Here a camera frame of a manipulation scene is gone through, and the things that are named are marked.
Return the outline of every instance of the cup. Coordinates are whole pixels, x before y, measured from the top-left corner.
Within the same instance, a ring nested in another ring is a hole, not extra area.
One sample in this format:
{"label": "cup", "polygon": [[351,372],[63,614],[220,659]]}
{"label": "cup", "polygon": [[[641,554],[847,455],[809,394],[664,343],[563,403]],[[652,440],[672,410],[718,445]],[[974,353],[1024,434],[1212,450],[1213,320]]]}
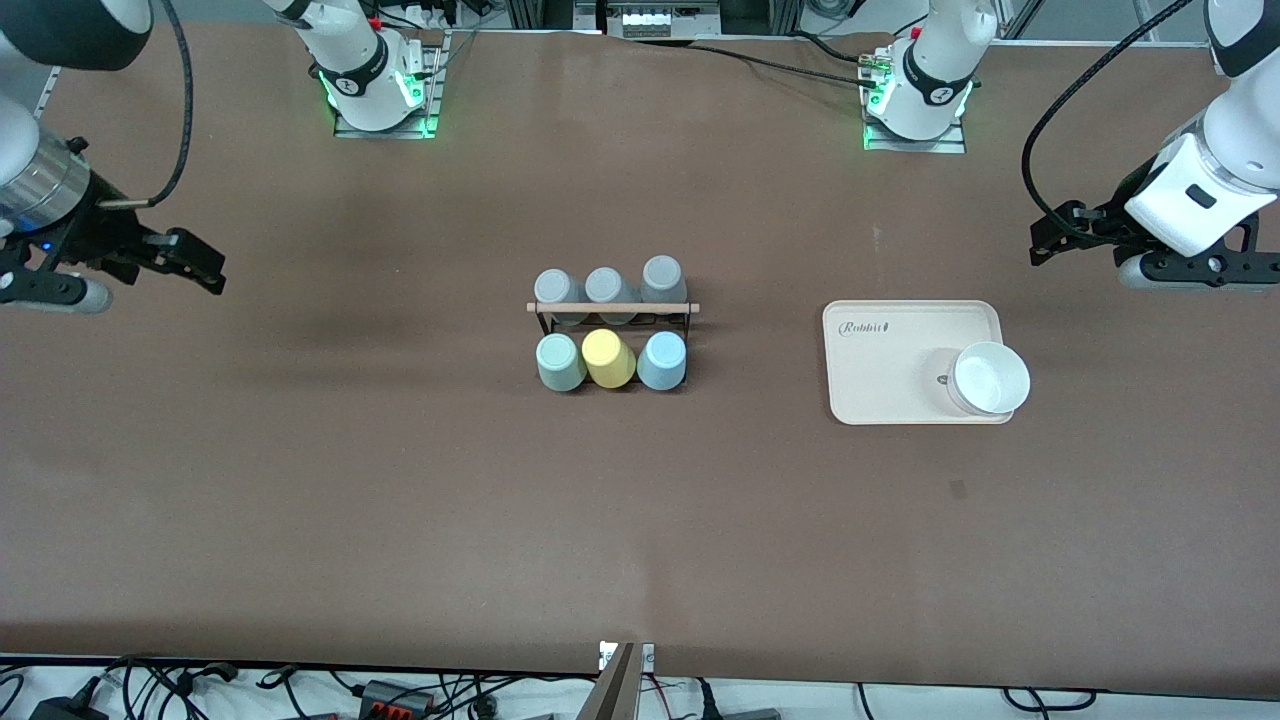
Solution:
{"label": "cup", "polygon": [[1016,352],[998,342],[975,342],[951,361],[938,378],[947,395],[970,415],[1005,415],[1027,401],[1032,377]]}
{"label": "cup", "polygon": [[685,340],[671,331],[654,333],[645,343],[636,374],[653,389],[671,389],[685,379]]}
{"label": "cup", "polygon": [[645,302],[686,302],[685,273],[671,255],[655,255],[644,264],[640,299]]}
{"label": "cup", "polygon": [[579,355],[573,338],[567,334],[543,336],[534,355],[538,359],[538,377],[556,392],[568,392],[586,379],[586,363]]}
{"label": "cup", "polygon": [[636,356],[622,342],[618,333],[600,328],[582,338],[582,360],[595,384],[607,388],[622,387],[636,373]]}
{"label": "cup", "polygon": [[[640,291],[613,268],[596,268],[586,275],[586,296],[591,302],[640,302]],[[600,313],[600,319],[611,325],[625,325],[635,313]]]}
{"label": "cup", "polygon": [[[534,299],[539,302],[586,302],[586,290],[573,275],[552,268],[543,270],[534,281]],[[586,313],[552,313],[552,318],[562,325],[576,325],[586,319]]]}

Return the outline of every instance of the white bowl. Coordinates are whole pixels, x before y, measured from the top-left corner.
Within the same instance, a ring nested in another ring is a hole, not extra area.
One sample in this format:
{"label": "white bowl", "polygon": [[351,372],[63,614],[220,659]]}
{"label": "white bowl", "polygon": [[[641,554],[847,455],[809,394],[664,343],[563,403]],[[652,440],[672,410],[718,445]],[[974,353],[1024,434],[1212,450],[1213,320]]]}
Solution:
{"label": "white bowl", "polygon": [[975,342],[951,363],[947,395],[966,413],[1004,415],[1027,402],[1032,375],[1016,352],[998,342]]}

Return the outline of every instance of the yellow cup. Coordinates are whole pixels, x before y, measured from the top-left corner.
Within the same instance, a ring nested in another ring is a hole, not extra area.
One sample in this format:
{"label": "yellow cup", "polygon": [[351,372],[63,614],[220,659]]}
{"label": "yellow cup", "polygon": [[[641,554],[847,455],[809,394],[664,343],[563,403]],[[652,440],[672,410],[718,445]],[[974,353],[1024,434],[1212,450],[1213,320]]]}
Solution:
{"label": "yellow cup", "polygon": [[635,354],[611,329],[591,331],[582,338],[582,360],[586,361],[586,372],[600,387],[622,387],[636,373]]}

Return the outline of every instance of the gray cup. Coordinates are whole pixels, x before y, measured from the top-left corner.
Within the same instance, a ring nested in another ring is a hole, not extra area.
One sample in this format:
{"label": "gray cup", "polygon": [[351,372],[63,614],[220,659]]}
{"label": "gray cup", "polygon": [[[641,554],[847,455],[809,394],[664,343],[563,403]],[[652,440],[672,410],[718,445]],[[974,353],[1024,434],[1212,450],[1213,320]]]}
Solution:
{"label": "gray cup", "polygon": [[[640,291],[613,268],[596,268],[586,275],[586,296],[591,302],[640,302]],[[611,325],[625,325],[635,313],[600,313],[600,319]]]}
{"label": "gray cup", "polygon": [[[534,281],[534,297],[545,304],[586,302],[586,290],[573,275],[552,268]],[[586,319],[586,313],[553,313],[552,318],[562,325],[576,325]]]}
{"label": "gray cup", "polygon": [[671,255],[655,255],[644,264],[640,297],[645,302],[687,302],[685,273]]}

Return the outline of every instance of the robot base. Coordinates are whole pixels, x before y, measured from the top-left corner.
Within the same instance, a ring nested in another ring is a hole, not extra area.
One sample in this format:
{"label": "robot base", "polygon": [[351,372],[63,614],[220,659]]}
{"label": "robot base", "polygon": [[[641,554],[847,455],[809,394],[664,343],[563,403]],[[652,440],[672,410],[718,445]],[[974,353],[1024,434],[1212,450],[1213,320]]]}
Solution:
{"label": "robot base", "polygon": [[410,113],[399,124],[378,132],[362,131],[352,127],[351,123],[344,120],[342,115],[334,110],[333,136],[360,140],[430,140],[435,137],[436,127],[440,124],[440,104],[444,96],[444,79],[449,72],[448,68],[444,68],[444,64],[449,59],[449,46],[452,45],[452,40],[453,33],[445,32],[444,40],[438,46],[421,45],[417,40],[410,41],[415,50],[421,50],[421,53],[413,53],[412,58],[416,61],[411,61],[410,69],[413,72],[425,72],[428,77],[420,82],[410,83],[410,92],[422,94],[422,104],[416,110]]}
{"label": "robot base", "polygon": [[963,155],[964,141],[964,100],[960,101],[960,110],[956,119],[941,136],[932,140],[909,140],[888,129],[879,118],[869,111],[872,105],[884,101],[884,88],[893,85],[891,72],[892,61],[890,53],[892,47],[876,50],[879,63],[874,67],[859,67],[858,77],[877,83],[878,87],[863,87],[859,91],[863,104],[863,150],[895,150],[897,152],[940,152],[945,155]]}

